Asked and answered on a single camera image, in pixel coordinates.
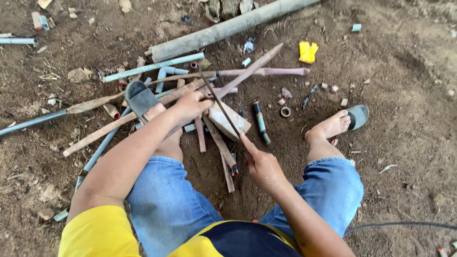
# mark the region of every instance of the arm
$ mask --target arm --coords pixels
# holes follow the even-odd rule
[[[97,161],[73,196],[67,223],[78,214],[97,206],[116,205],[123,208],[123,201],[139,174],[170,130],[183,120],[194,119],[214,104],[206,98],[206,94],[194,92],[166,111],[162,105],[152,107],[148,113],[162,113]]]
[[[283,210],[305,256],[353,257],[343,239],[297,193],[276,157],[258,150],[241,135],[246,165],[253,183],[271,195]]]

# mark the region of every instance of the soil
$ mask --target soil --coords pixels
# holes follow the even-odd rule
[[[124,14],[117,1],[54,0],[41,13],[52,17],[56,27],[37,31],[38,47],[2,45],[0,127],[41,116],[41,108],[58,110],[58,104],[47,102],[52,93],[71,91],[62,108],[118,93],[117,82],[103,84],[98,78],[70,82],[67,73],[72,69],[86,67],[96,72],[126,61],[127,69],[131,69],[148,46],[212,25],[196,0],[132,0],[132,6],[133,11]],[[68,7],[77,9],[78,18],[69,17]],[[31,12],[38,9],[34,1],[1,1],[1,33],[32,32]],[[369,106],[371,116],[364,127],[336,136],[338,149],[356,161],[365,186],[362,206],[351,227],[413,220],[456,224],[457,101],[448,93],[457,91],[457,45],[451,34],[456,29],[456,10],[455,0],[323,1],[209,45],[204,53],[212,62],[209,70],[239,69],[246,57],[255,60],[284,43],[268,67],[311,69],[311,74],[303,77],[251,77],[239,86],[237,94],[224,98],[234,110],[243,110],[254,125],[248,136],[260,149],[278,158],[293,183],[302,181],[306,164],[304,132],[340,110],[342,98],[349,99],[348,106]],[[182,22],[184,15],[194,24]],[[90,18],[95,18],[92,25]],[[362,24],[361,31],[349,32],[355,23]],[[256,50],[243,55],[239,47],[248,37],[257,38]],[[298,60],[298,43],[306,40],[319,45],[313,64]],[[43,46],[48,48],[38,54]],[[39,70],[52,71],[60,78],[41,80]],[[155,78],[157,73],[148,72],[143,79]],[[231,79],[220,78],[215,84],[221,87]],[[370,84],[362,85],[367,79]],[[332,94],[319,88],[302,109],[310,87],[321,82],[340,89]],[[175,86],[175,81],[169,82],[165,89]],[[282,87],[293,94],[287,101],[292,110],[287,119],[280,117],[276,104]],[[269,146],[257,132],[250,106],[254,100],[263,107],[272,140]],[[119,99],[114,104],[120,107],[121,102]],[[110,121],[98,108],[1,139],[1,256],[57,255],[64,222],[44,221],[38,212],[52,208],[57,213],[69,203],[60,197],[44,202],[40,197],[54,185],[71,198],[81,164],[101,141],[69,157],[61,152],[74,141],[75,129],[80,131],[76,138],[83,138],[98,129],[97,123]],[[123,125],[110,147],[125,138],[132,125]],[[220,154],[208,134],[206,142],[207,153],[201,154],[196,132],[185,133],[182,138],[188,179],[225,219],[259,219],[274,206],[273,199],[253,186],[243,165],[234,179],[236,191],[228,194]],[[229,140],[227,143],[243,163],[242,147]],[[50,145],[59,147],[59,152]],[[361,153],[351,154],[352,150]],[[398,166],[379,174],[390,164]],[[455,231],[407,226],[366,229],[346,237],[357,256],[386,257],[437,256],[436,248],[450,252],[449,242],[456,239]]]

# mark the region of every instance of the yellow shirt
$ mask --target yellow shirt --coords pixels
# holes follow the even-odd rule
[[[252,238],[249,245],[234,242],[243,236]],[[298,248],[292,240],[270,226],[246,221],[221,221],[200,231],[169,256],[222,257],[227,251],[233,251],[237,256],[252,256],[259,251],[266,251],[267,255],[263,256],[300,256],[295,249]],[[66,225],[58,256],[139,257],[139,253],[124,209],[105,205],[77,215]]]

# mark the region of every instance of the black cable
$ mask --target black cable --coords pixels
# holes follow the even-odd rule
[[[380,223],[380,224],[367,224],[358,227],[354,227],[346,231],[343,237],[355,232],[357,230],[365,229],[365,228],[372,228],[372,227],[385,227],[385,226],[392,226],[392,225],[412,225],[412,226],[432,226],[432,227],[439,227],[445,229],[452,229],[457,230],[457,226],[453,225],[446,225],[441,223],[433,223],[433,222],[416,222],[416,221],[400,221],[400,222],[388,222],[388,223]]]

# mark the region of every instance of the denim jeans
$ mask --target denim jeans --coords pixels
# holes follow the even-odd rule
[[[127,197],[130,218],[148,257],[163,257],[222,217],[185,179],[184,165],[152,156]],[[354,217],[363,196],[355,167],[343,158],[308,163],[304,182],[295,185],[303,199],[340,235]],[[268,224],[294,239],[279,205],[265,214]]]

